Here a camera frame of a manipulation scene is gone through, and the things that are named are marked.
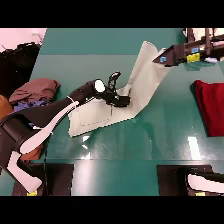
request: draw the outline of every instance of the brown cloth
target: brown cloth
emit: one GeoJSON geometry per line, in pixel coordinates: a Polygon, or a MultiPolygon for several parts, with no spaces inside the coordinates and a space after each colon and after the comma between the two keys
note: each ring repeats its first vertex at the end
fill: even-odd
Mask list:
{"type": "MultiPolygon", "coordinates": [[[[7,116],[8,114],[14,112],[7,98],[0,95],[0,120],[7,116]]],[[[21,156],[22,160],[38,160],[40,158],[41,150],[43,149],[43,144],[39,145],[33,151],[21,156]]]]}
{"type": "Polygon", "coordinates": [[[51,101],[59,87],[60,83],[56,80],[38,78],[15,90],[9,98],[9,102],[16,104],[18,102],[28,103],[37,100],[51,101]]]}

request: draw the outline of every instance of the table surface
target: table surface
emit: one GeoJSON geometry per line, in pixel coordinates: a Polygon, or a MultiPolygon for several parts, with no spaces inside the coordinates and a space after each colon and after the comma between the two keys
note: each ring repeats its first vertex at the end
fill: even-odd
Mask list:
{"type": "MultiPolygon", "coordinates": [[[[184,38],[176,28],[49,28],[31,80],[59,81],[56,100],[89,80],[107,82],[118,70],[122,74],[118,87],[123,87],[144,40],[160,50],[184,38]]],[[[224,138],[207,137],[191,86],[196,79],[223,82],[223,67],[205,63],[174,67],[132,120],[70,138],[66,117],[50,139],[48,162],[74,163],[72,195],[158,195],[158,164],[211,164],[215,172],[224,173],[224,138]]],[[[11,195],[6,187],[13,185],[10,180],[3,172],[0,195],[11,195]]]]}

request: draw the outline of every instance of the red cloth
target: red cloth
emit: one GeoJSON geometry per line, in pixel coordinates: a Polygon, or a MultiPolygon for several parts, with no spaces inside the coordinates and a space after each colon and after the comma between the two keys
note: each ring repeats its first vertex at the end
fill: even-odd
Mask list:
{"type": "Polygon", "coordinates": [[[194,86],[209,136],[224,136],[224,83],[196,80],[194,86]]]}

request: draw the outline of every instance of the blue sticker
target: blue sticker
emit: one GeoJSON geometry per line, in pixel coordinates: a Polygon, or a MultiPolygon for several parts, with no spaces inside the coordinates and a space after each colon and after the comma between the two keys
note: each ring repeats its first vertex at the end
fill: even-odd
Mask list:
{"type": "Polygon", "coordinates": [[[166,57],[165,56],[161,57],[160,62],[166,62],[166,57]]]}
{"type": "Polygon", "coordinates": [[[194,53],[198,53],[199,52],[199,48],[198,47],[195,47],[195,48],[192,48],[191,49],[191,52],[194,54],[194,53]]]}

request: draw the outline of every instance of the yellow tape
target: yellow tape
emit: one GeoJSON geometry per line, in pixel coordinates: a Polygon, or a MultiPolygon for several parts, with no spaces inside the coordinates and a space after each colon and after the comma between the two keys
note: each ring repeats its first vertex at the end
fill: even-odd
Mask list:
{"type": "Polygon", "coordinates": [[[30,194],[27,193],[27,196],[37,196],[37,191],[31,192],[30,194]]]}
{"type": "Polygon", "coordinates": [[[205,196],[205,192],[198,192],[198,193],[195,193],[196,196],[205,196]]]}
{"type": "Polygon", "coordinates": [[[187,56],[187,62],[195,62],[195,61],[200,61],[200,53],[197,54],[191,54],[187,56]]]}

